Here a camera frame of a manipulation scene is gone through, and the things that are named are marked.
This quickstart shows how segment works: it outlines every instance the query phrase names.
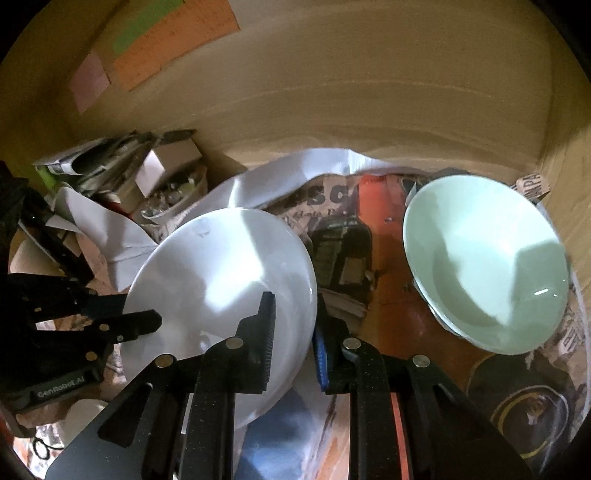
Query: cardboard wall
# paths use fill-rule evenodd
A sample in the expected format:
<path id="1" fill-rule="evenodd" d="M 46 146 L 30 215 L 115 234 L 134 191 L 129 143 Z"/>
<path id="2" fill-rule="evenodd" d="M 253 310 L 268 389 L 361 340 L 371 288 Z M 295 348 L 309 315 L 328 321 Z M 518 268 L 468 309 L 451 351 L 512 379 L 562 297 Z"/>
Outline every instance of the cardboard wall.
<path id="1" fill-rule="evenodd" d="M 316 146 L 506 182 L 541 169 L 588 291 L 591 88 L 528 0 L 230 0 L 240 31 L 130 92 L 113 44 L 148 0 L 91 3 L 53 0 L 0 66 L 0 86 L 24 98 L 12 116 L 0 107 L 12 168 L 76 140 L 196 128 L 220 178 Z M 91 48 L 112 85 L 79 114 L 67 82 Z"/>

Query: ceramic bowl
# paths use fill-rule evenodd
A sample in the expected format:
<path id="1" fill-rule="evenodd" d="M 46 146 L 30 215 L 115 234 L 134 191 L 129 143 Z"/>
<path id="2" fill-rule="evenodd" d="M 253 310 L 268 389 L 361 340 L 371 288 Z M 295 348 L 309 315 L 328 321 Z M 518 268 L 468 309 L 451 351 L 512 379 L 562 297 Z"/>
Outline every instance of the ceramic bowl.
<path id="1" fill-rule="evenodd" d="M 127 380 L 162 353 L 200 355 L 231 337 L 258 311 L 261 294 L 275 294 L 271 377 L 263 395 L 237 395 L 240 428 L 289 389 L 310 346 L 316 322 L 316 278 L 298 236 L 260 210 L 210 212 L 176 230 L 154 250 L 135 278 L 125 313 L 154 309 L 162 326 L 121 344 Z"/>
<path id="2" fill-rule="evenodd" d="M 564 246 L 506 185 L 469 175 L 432 181 L 410 201 L 402 237 L 418 289 L 454 333 L 516 355 L 556 330 L 569 288 Z"/>

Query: white plate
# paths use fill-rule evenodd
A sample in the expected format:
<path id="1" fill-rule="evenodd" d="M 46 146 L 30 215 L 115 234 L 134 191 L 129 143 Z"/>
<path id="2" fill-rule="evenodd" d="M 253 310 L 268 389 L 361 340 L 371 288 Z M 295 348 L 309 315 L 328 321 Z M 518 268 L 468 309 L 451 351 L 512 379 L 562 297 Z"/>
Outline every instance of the white plate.
<path id="1" fill-rule="evenodd" d="M 125 313 L 154 309 L 163 324 L 122 343 L 127 380 L 155 357 L 202 354 L 235 334 L 275 294 L 271 378 L 263 395 L 237 395 L 235 426 L 269 410 L 289 389 L 306 357 L 316 321 L 312 262 L 298 236 L 275 216 L 242 208 L 207 213 L 183 225 L 150 255 L 135 278 Z"/>

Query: green paper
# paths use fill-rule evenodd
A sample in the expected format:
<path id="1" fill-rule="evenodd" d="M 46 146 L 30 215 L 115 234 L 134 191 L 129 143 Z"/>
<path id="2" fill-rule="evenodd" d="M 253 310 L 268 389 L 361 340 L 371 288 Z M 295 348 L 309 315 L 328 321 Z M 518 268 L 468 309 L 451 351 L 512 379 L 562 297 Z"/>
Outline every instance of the green paper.
<path id="1" fill-rule="evenodd" d="M 37 173 L 43 181 L 43 185 L 47 187 L 47 190 L 53 191 L 57 185 L 57 179 L 49 172 L 47 167 L 37 168 Z"/>
<path id="2" fill-rule="evenodd" d="M 127 23 L 113 43 L 113 52 L 121 55 L 156 23 L 183 4 L 183 0 L 152 0 Z"/>

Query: orange paper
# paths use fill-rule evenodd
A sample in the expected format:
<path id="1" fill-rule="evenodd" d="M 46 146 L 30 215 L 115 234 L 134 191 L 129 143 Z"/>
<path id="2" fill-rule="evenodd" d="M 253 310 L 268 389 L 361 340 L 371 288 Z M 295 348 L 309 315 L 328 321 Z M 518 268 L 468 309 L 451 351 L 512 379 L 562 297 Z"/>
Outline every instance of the orange paper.
<path id="1" fill-rule="evenodd" d="M 187 0 L 134 41 L 113 65 L 131 90 L 169 61 L 240 30 L 228 0 Z"/>

